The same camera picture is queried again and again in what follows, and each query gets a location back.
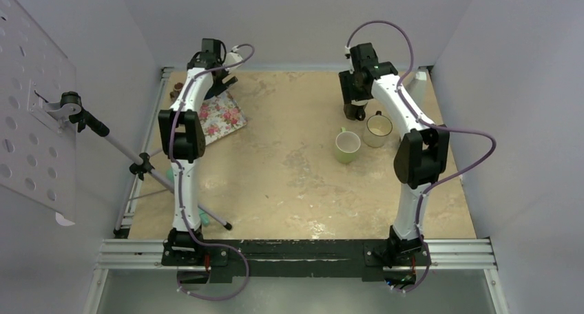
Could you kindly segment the beige cream mug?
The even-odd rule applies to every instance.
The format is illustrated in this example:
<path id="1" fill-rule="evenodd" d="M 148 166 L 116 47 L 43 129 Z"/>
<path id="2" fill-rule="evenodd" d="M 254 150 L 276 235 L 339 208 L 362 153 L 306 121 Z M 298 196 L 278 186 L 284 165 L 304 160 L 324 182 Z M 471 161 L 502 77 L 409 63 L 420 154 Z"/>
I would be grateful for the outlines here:
<path id="1" fill-rule="evenodd" d="M 384 146 L 392 131 L 393 123 L 389 117 L 383 115 L 382 111 L 376 111 L 367 119 L 362 139 L 369 147 L 379 148 Z"/>

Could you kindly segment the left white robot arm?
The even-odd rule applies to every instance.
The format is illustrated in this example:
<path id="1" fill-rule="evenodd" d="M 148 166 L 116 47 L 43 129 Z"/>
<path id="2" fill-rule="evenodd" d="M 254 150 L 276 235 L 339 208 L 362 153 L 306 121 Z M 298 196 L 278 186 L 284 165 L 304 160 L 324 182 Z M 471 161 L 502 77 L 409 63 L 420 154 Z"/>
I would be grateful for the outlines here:
<path id="1" fill-rule="evenodd" d="M 201 49 L 187 64 L 187 78 L 169 109 L 158 114 L 163 151 L 174 175 L 175 213 L 163 243 L 163 266 L 203 266 L 210 261 L 202 236 L 198 174 L 206 138 L 201 120 L 202 104 L 233 84 L 227 81 L 227 49 L 219 39 L 202 40 Z"/>

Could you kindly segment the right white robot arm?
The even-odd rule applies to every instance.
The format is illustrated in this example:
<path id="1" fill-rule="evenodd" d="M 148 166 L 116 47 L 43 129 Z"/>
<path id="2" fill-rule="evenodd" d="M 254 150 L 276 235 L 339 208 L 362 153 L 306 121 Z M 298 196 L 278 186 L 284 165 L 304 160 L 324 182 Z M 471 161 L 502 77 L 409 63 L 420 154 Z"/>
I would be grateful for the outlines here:
<path id="1" fill-rule="evenodd" d="M 436 130 L 402 84 L 390 62 L 381 62 L 371 43 L 346 48 L 347 71 L 340 72 L 344 114 L 352 121 L 366 118 L 369 101 L 379 101 L 390 114 L 400 142 L 393 161 L 401 193 L 397 217 L 384 245 L 366 250 L 372 264 L 410 264 L 423 249 L 422 220 L 427 204 L 424 194 L 445 171 L 448 132 Z"/>

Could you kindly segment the glossy black mug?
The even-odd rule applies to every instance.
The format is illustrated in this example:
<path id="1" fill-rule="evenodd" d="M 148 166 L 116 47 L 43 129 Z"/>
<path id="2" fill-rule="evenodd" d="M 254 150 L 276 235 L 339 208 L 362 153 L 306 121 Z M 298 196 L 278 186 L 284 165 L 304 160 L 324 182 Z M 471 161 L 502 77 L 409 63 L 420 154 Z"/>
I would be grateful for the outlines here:
<path id="1" fill-rule="evenodd" d="M 366 118 L 366 105 L 344 104 L 343 112 L 347 119 L 351 121 L 363 121 Z"/>

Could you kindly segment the light green mug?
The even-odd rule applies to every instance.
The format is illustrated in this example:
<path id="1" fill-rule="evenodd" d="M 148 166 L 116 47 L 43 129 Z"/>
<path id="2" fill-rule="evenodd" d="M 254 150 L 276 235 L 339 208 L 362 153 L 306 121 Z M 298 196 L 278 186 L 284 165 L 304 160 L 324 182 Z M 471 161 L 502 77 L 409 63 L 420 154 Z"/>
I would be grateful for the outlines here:
<path id="1" fill-rule="evenodd" d="M 341 127 L 335 138 L 334 156 L 336 161 L 342 164 L 353 162 L 357 158 L 361 145 L 361 139 L 355 132 Z"/>

